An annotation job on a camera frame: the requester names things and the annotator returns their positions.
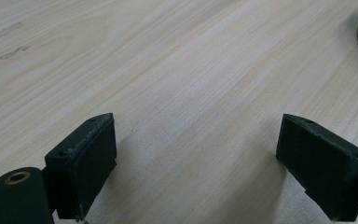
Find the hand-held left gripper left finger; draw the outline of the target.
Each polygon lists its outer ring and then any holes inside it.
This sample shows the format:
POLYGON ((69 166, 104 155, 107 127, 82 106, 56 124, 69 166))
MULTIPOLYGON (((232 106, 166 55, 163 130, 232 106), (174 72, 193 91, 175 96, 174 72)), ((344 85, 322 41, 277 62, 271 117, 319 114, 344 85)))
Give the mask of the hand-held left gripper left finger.
POLYGON ((116 167, 116 157, 115 120, 111 113, 87 119, 45 156, 59 218, 86 217, 116 167))

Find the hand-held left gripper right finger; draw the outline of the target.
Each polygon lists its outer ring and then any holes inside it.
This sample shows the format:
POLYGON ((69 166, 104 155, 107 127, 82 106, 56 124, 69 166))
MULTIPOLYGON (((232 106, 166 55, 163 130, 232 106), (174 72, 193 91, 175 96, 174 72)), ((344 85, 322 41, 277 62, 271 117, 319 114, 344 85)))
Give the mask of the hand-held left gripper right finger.
POLYGON ((276 158, 329 219, 357 218, 357 146, 312 120, 285 114, 276 158))

